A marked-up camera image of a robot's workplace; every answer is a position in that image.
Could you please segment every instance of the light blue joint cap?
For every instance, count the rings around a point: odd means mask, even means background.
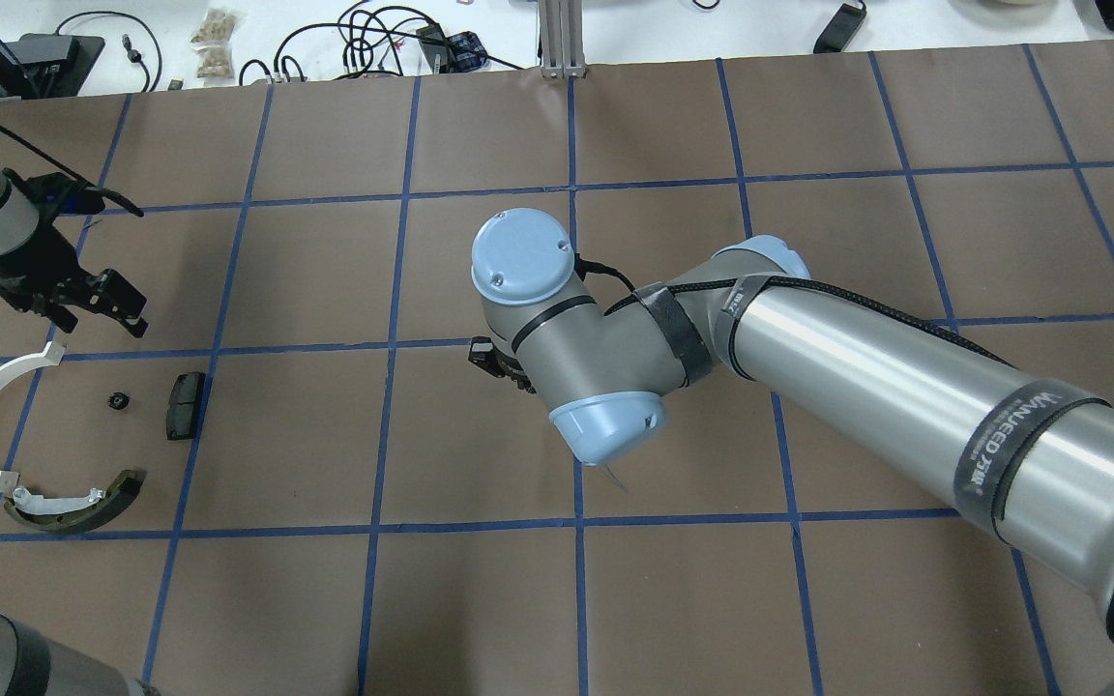
[[[548,420],[580,462],[597,465],[646,442],[664,428],[668,415],[653,392],[614,392],[557,406]]]
[[[805,267],[805,261],[802,261],[802,256],[798,252],[790,249],[783,238],[773,237],[770,234],[760,234],[759,237],[747,238],[743,243],[725,246],[724,249],[712,255],[715,256],[716,254],[733,251],[754,252],[780,266],[782,272],[810,281],[810,271]]]
[[[472,282],[487,300],[509,307],[557,294],[575,272],[575,249],[556,217],[531,208],[491,216],[472,243]]]

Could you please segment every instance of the white table surface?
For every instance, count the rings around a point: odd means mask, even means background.
[[[1046,43],[1061,40],[1108,39],[1095,0],[1044,0],[1017,6],[999,0],[868,0],[869,14],[849,49],[883,51],[903,48],[949,48]],[[372,6],[390,0],[372,0]],[[539,22],[535,3],[525,0],[403,0],[432,14],[447,33],[477,32],[489,53],[535,66]],[[690,0],[584,0],[584,39],[588,62],[693,61],[700,58],[809,53],[814,40],[841,0],[722,0],[711,11],[695,9]],[[284,36],[305,23],[335,21],[350,0],[214,0],[245,14],[231,41],[235,70],[248,58],[273,61]],[[53,31],[62,18],[85,10],[131,12],[149,22],[163,46],[165,66],[158,89],[169,79],[183,87],[202,87],[195,78],[195,53],[188,46],[208,6],[194,0],[0,0],[0,36],[16,40],[26,32]],[[80,19],[65,32],[106,37],[101,55],[81,94],[137,91],[140,68],[129,65],[119,42],[124,32],[145,53],[156,57],[149,37],[124,18]],[[310,31],[290,45],[309,77],[331,79],[341,75],[341,39],[333,28]],[[428,71],[420,65],[419,48],[408,40],[402,51],[408,75]],[[253,70],[252,76],[258,76]],[[208,82],[208,85],[226,85]]]

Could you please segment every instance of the metal frame post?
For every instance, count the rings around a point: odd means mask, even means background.
[[[539,0],[539,45],[544,76],[583,77],[583,0]]]

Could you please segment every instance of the blue tape grid line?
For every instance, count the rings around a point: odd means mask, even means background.
[[[897,156],[901,161],[905,183],[910,188],[913,214],[919,218],[919,228],[922,231],[922,243],[927,247],[927,256],[931,261],[931,273],[936,277],[936,287],[940,290],[940,301],[946,314],[945,320],[948,322],[948,329],[955,332],[957,330],[957,315],[954,313],[954,308],[951,308],[951,296],[948,295],[948,285],[945,282],[945,277],[942,277],[940,255],[936,254],[936,243],[931,237],[931,226],[927,225],[926,210],[922,208],[922,198],[919,196],[919,184],[917,184],[913,170],[910,168],[910,156],[906,154],[906,143],[901,140],[901,128],[897,124],[897,115],[893,114],[892,101],[888,97],[888,85],[883,84],[883,72],[879,68],[879,59],[876,58],[876,52],[868,53],[868,58],[870,59],[870,69],[872,73],[876,73],[876,85],[879,87],[879,98],[883,101],[883,112],[888,116],[888,128],[892,131],[892,140],[897,143]]]
[[[402,263],[407,254],[407,212],[411,202],[411,171],[414,164],[414,131],[420,118],[420,79],[411,91],[411,120],[407,127],[407,166],[402,173],[402,197],[399,205],[398,246],[393,255],[393,287],[390,298],[389,357],[384,369],[384,399],[381,400],[381,433],[377,449],[377,480],[372,488],[372,519],[368,537],[368,560],[363,570],[363,608],[360,611],[356,687],[367,692],[368,650],[372,631],[372,598],[377,587],[377,551],[380,542],[381,503],[384,499],[384,462],[390,439],[390,414],[393,404],[393,370],[398,361],[399,302],[402,295]]]
[[[825,521],[886,521],[913,519],[947,519],[960,517],[951,508],[916,508],[899,510],[828,510],[799,512],[801,523]],[[315,526],[260,526],[260,528],[183,529],[180,539],[274,539],[287,537],[356,537],[369,533],[465,533],[469,531],[514,531],[527,529],[592,529],[618,526],[685,526],[703,523],[793,523],[788,511],[774,512],[709,512],[694,516],[626,516],[532,518],[517,520],[469,521],[469,523],[346,523]],[[123,531],[88,531],[62,535],[31,531],[0,532],[0,543],[65,541],[158,541],[169,540],[172,529]]]
[[[737,121],[733,116],[733,98],[730,96],[730,79],[724,75],[724,60],[715,59],[715,73],[721,80],[721,98],[724,99],[724,118],[730,125],[730,145],[733,146],[733,168],[736,173],[737,198],[742,203],[742,224],[746,228],[746,238],[754,237],[754,225],[751,224],[751,198],[746,195],[746,173],[742,164],[742,145],[737,140]]]
[[[1006,326],[1029,325],[1029,323],[1078,323],[1114,321],[1113,313],[1104,314],[1057,314],[1051,317],[958,317],[960,326]],[[948,321],[932,320],[937,325],[946,326]],[[447,349],[451,345],[467,345],[470,339],[421,339],[399,341],[398,349]],[[265,355],[273,353],[331,353],[341,351],[383,351],[389,343],[369,341],[364,343],[306,343],[293,345],[246,345],[246,347],[222,347],[221,355]],[[165,360],[165,357],[205,357],[213,353],[211,349],[182,349],[182,351],[124,351],[107,353],[68,353],[62,357],[66,363],[98,361],[147,361]],[[0,364],[11,361],[12,356],[0,355]]]
[[[252,203],[253,186],[256,184],[256,168],[261,163],[261,149],[265,145],[265,130],[268,125],[268,111],[273,104],[274,86],[270,85],[265,91],[265,105],[261,109],[261,127],[257,128],[256,131],[256,145],[255,149],[253,149],[252,168],[247,171],[247,184],[244,185],[244,197],[242,203],[240,203],[238,223],[235,224],[234,241],[231,242],[231,258],[228,264],[226,264],[226,277],[222,286],[222,305],[219,310],[217,310],[216,330],[213,332],[213,351],[208,356],[208,370],[207,373],[205,373],[204,401],[201,404],[201,412],[198,415],[198,430],[197,433],[195,433],[195,438],[192,440],[192,445],[188,450],[187,465],[185,471],[183,471],[183,484],[179,489],[178,503],[174,510],[174,525],[172,533],[169,533],[169,543],[166,549],[166,565],[163,567],[163,578],[160,578],[160,586],[157,590],[157,605],[154,611],[154,621],[152,621],[152,629],[149,630],[149,646],[145,650],[145,664],[143,665],[143,679],[145,679],[145,682],[149,682],[149,679],[152,679],[154,660],[157,657],[157,640],[160,637],[160,629],[163,629],[163,617],[166,612],[166,599],[169,596],[169,586],[172,586],[174,558],[176,558],[176,555],[178,553],[178,542],[182,538],[183,519],[185,519],[187,513],[187,499],[192,490],[192,479],[195,473],[195,463],[197,463],[197,458],[201,452],[205,414],[208,411],[214,388],[216,388],[217,357],[219,356],[222,336],[226,326],[226,314],[228,314],[231,305],[231,291],[234,290],[235,268],[238,264],[238,249],[243,245],[244,226],[247,222],[247,210],[251,208],[248,204]]]
[[[1034,75],[1035,84],[1038,85],[1038,92],[1043,94],[1044,105],[1047,105],[1047,114],[1052,116],[1052,125],[1055,125],[1056,134],[1059,136],[1061,145],[1065,147],[1065,154],[1068,156],[1068,164],[1074,170],[1074,177],[1077,177],[1077,186],[1082,189],[1082,195],[1086,197],[1086,204],[1091,215],[1095,217],[1095,226],[1100,231],[1103,237],[1103,245],[1106,246],[1106,252],[1111,256],[1111,263],[1114,264],[1114,238],[1111,238],[1111,229],[1104,220],[1103,213],[1097,207],[1095,202],[1095,194],[1091,193],[1091,186],[1086,180],[1086,173],[1082,171],[1083,164],[1077,159],[1077,154],[1074,153],[1074,145],[1068,140],[1068,133],[1065,131],[1065,124],[1061,121],[1059,114],[1056,110],[1056,102],[1052,100],[1052,92],[1047,91],[1047,84],[1043,80],[1043,71],[1038,69],[1038,61],[1034,57],[1033,49],[1029,45],[1022,47],[1025,52],[1026,62],[1029,62],[1029,71]]]
[[[1052,654],[1047,651],[1047,637],[1043,634],[1043,625],[1038,621],[1038,607],[1034,604],[1034,589],[1029,586],[1029,574],[1025,569],[1025,560],[1022,552],[1013,549],[1013,568],[1017,574],[1017,581],[1022,585],[1022,600],[1025,602],[1026,618],[1029,619],[1029,630],[1034,634],[1035,644],[1038,646],[1038,664],[1043,666],[1043,679],[1047,683],[1047,693],[1052,696],[1059,696],[1059,684],[1056,682],[1056,669],[1052,666]]]
[[[1114,159],[1097,163],[1079,163],[1079,168],[1114,168]],[[974,173],[1033,173],[1033,171],[1071,171],[1072,166],[1067,164],[1051,165],[999,165],[981,167],[917,167],[910,170],[867,170],[847,173],[788,173],[788,175],[744,175],[740,182],[744,184],[770,184],[770,182],[786,180],[833,180],[843,178],[879,178],[879,177],[925,177],[945,175],[974,175]],[[686,186],[727,186],[739,184],[739,177],[716,177],[716,178],[681,178],[681,179],[656,179],[656,180],[632,180],[632,182],[607,182],[607,184],[561,184],[553,186],[527,186],[512,188],[472,188],[451,190],[428,190],[428,193],[411,193],[407,197],[411,202],[429,198],[460,198],[468,195],[527,195],[527,194],[559,194],[563,190],[627,190],[637,188],[675,188]],[[248,206],[253,208],[280,207],[280,206],[321,206],[328,203],[364,203],[364,202],[401,202],[402,194],[372,194],[372,195],[329,195],[321,198],[280,198],[273,202],[252,202]],[[242,203],[187,203],[177,206],[146,206],[141,210],[145,213],[176,213],[190,210],[225,210],[235,209]],[[102,216],[123,216],[128,212],[121,208],[107,208]]]
[[[575,79],[566,79],[566,151],[569,157],[569,241],[578,252],[578,114]],[[575,476],[575,639],[578,664],[578,695],[588,696],[590,679],[587,666],[587,525],[583,503],[583,462],[570,455]]]
[[[773,421],[776,423],[776,442],[781,454],[781,476],[785,481],[785,506],[790,538],[793,543],[793,568],[797,571],[797,594],[802,607],[802,630],[805,633],[805,657],[810,665],[810,688],[814,696],[823,696],[823,674],[819,669],[819,647],[814,635],[814,609],[810,605],[810,584],[805,575],[805,552],[802,547],[802,512],[797,506],[797,490],[793,486],[793,467],[788,450],[788,432],[785,431],[785,408],[776,392],[773,400]]]

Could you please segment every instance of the clear plastic bag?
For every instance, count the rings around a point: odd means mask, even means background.
[[[228,42],[242,19],[242,13],[225,8],[208,8],[208,12],[204,13],[204,21],[192,33],[192,43],[203,46]]]
[[[197,48],[199,58],[195,66],[195,76],[199,78],[229,79],[235,77],[235,68],[231,66],[229,43],[208,43]]]
[[[235,68],[231,62],[231,35],[243,21],[240,12],[225,8],[211,8],[204,21],[192,33],[192,49],[197,55],[195,76],[204,79],[233,79]]]

